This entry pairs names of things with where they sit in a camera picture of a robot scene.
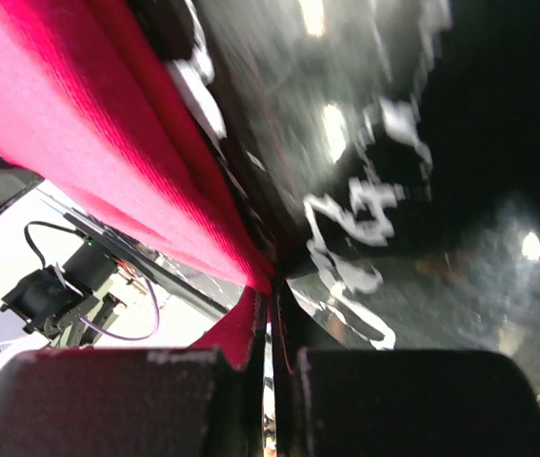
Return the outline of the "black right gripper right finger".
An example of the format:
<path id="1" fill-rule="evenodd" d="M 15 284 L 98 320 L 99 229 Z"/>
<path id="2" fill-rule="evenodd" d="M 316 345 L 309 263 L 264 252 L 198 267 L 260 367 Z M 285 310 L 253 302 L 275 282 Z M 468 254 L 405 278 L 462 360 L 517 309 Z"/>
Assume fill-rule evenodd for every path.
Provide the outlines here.
<path id="1" fill-rule="evenodd" d="M 508 357 L 345 349 L 287 286 L 269 316 L 279 455 L 540 456 L 540 407 Z"/>

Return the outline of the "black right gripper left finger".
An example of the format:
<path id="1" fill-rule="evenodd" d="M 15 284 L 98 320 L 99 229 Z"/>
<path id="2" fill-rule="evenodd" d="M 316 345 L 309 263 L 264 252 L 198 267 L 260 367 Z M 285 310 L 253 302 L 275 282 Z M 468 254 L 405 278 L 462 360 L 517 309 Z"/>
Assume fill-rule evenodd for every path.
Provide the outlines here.
<path id="1" fill-rule="evenodd" d="M 0 371 L 0 456 L 259 456 L 266 297 L 188 348 L 26 351 Z"/>

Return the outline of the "red t shirt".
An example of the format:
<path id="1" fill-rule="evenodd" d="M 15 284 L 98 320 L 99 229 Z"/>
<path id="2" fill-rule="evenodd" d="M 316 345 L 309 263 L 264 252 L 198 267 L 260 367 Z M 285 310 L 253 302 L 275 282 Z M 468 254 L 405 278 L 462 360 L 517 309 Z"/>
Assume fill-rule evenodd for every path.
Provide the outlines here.
<path id="1" fill-rule="evenodd" d="M 122 1 L 0 1 L 0 156 L 108 225 L 244 287 L 197 342 L 249 359 L 273 270 Z"/>

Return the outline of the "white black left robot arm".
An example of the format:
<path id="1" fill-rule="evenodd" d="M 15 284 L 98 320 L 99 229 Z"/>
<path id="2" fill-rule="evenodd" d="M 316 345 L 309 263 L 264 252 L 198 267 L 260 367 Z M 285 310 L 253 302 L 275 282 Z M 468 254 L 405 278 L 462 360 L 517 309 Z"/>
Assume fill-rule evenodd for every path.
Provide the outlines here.
<path id="1" fill-rule="evenodd" d="M 118 269 L 116 255 L 87 239 L 63 266 L 22 278 L 0 306 L 0 369 L 23 351 L 97 343 L 115 319 L 110 287 Z"/>

